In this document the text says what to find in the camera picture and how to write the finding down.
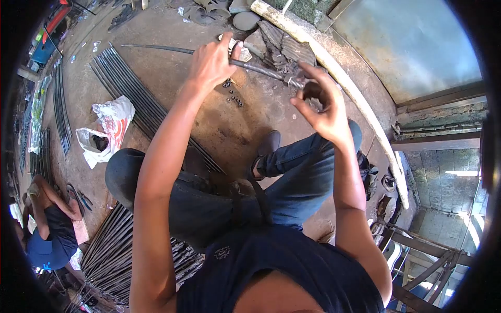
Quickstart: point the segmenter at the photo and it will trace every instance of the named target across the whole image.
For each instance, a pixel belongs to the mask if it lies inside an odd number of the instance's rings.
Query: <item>blue container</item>
[[[53,39],[54,43],[57,45],[59,40]],[[38,42],[38,45],[33,52],[32,55],[32,60],[40,63],[41,65],[45,65],[49,58],[51,57],[52,53],[56,50],[56,47],[52,44],[52,42],[47,38],[45,44],[42,43],[42,40]]]

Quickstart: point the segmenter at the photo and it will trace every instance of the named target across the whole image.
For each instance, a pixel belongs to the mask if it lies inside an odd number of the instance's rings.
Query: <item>printed logo on shirt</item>
[[[222,260],[229,255],[230,251],[231,249],[229,248],[229,246],[219,248],[218,250],[216,250],[216,252],[214,252],[214,257],[217,260]]]

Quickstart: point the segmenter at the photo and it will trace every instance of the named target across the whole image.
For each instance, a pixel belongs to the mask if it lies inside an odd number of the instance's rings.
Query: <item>seated worker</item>
[[[392,281],[365,216],[356,153],[362,135],[346,117],[331,77],[305,63],[315,79],[290,102],[316,131],[281,147],[272,131],[249,167],[250,180],[283,175],[257,196],[225,198],[200,190],[187,150],[205,97],[236,70],[231,33],[193,54],[189,76],[146,154],[118,151],[106,169],[110,192],[134,208],[134,312],[384,312]],[[232,58],[238,59],[242,42]],[[322,113],[304,102],[318,98]],[[180,172],[184,160],[184,170]],[[336,206],[335,245],[303,235],[303,222],[329,197]],[[170,237],[206,247],[202,268],[176,292]]]
[[[76,195],[73,192],[69,194],[68,205],[41,175],[37,175],[28,192],[23,195],[23,228],[15,220],[16,231],[21,246],[35,267],[62,268],[77,251],[78,244],[71,220],[82,220],[82,214]],[[37,223],[33,235],[28,231],[30,215]]]

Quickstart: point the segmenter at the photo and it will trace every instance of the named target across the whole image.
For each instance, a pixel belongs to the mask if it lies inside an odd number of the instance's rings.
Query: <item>hand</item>
[[[299,66],[306,72],[308,78],[315,79],[318,83],[309,82],[304,90],[298,90],[296,96],[291,98],[291,104],[306,118],[320,136],[331,141],[336,147],[347,142],[353,144],[351,131],[346,117],[346,107],[341,90],[336,86],[329,74],[321,69],[299,62]],[[314,112],[306,98],[317,98],[324,105],[320,113]]]
[[[188,80],[212,90],[236,71],[236,66],[228,63],[228,46],[231,36],[231,32],[226,32],[219,43],[212,42],[201,46],[193,53]],[[234,46],[231,53],[232,59],[238,60],[242,47],[243,42],[238,42]]]

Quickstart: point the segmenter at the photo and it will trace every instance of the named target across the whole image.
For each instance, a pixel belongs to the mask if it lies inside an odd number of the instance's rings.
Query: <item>workshop floor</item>
[[[169,9],[162,2],[158,7],[139,14],[120,28],[109,34],[107,28],[112,18],[119,14],[120,8],[96,9],[97,16],[89,16],[69,30],[59,48],[64,55],[64,91],[68,117],[73,131],[80,127],[93,128],[97,116],[92,112],[92,104],[104,103],[112,98],[101,85],[88,66],[88,62],[97,53],[108,47],[112,42],[120,55],[129,64],[143,84],[155,95],[158,101],[167,109],[174,99],[188,74],[189,55],[177,54],[160,50],[125,48],[121,44],[137,43],[151,45],[170,45],[188,49],[216,40],[224,31],[235,31],[229,25],[216,22],[212,26],[202,27],[195,23],[184,23],[177,10]],[[237,32],[236,39],[244,39],[246,34]],[[93,43],[101,41],[97,53],[93,53]],[[367,98],[378,118],[388,131],[390,121],[394,120],[395,108],[388,101],[389,96],[381,92],[384,87],[372,72],[363,69],[360,60],[350,60],[344,54],[341,65],[351,68],[350,76],[354,81],[362,81],[361,91]],[[243,173],[256,146],[264,134],[272,129],[278,129],[283,136],[282,145],[293,143],[313,133],[311,126],[289,104],[293,94],[291,89],[256,73],[239,71],[233,76],[241,88],[238,88],[244,99],[244,107],[238,108],[233,103],[227,103],[225,91],[216,89],[205,100],[196,122],[193,125],[192,136],[201,143],[213,156],[216,162],[233,178],[243,178]],[[371,91],[370,84],[379,84]],[[380,176],[377,193],[367,203],[367,217],[375,217],[377,202],[382,198],[385,189],[380,179],[387,172],[388,160],[382,149],[374,140],[374,133],[360,112],[347,97],[349,118],[355,120],[362,129],[363,142],[361,150],[368,155],[369,161],[378,166]],[[66,183],[72,183],[94,202],[94,210],[87,211],[85,222],[90,238],[96,234],[109,210],[111,204],[104,182],[106,163],[98,163],[90,169],[82,154],[75,136],[71,140],[71,149],[65,157],[59,143],[56,130],[52,88],[49,90],[45,106],[43,126],[51,128],[51,161],[55,181],[64,189]],[[123,148],[136,148],[141,151],[148,149],[149,140],[131,125],[125,135]],[[21,191],[29,184],[29,174],[20,179]],[[263,181],[263,186],[273,182]],[[304,225],[305,233],[317,239],[331,231],[335,225],[334,204],[332,199],[324,203],[322,208]]]

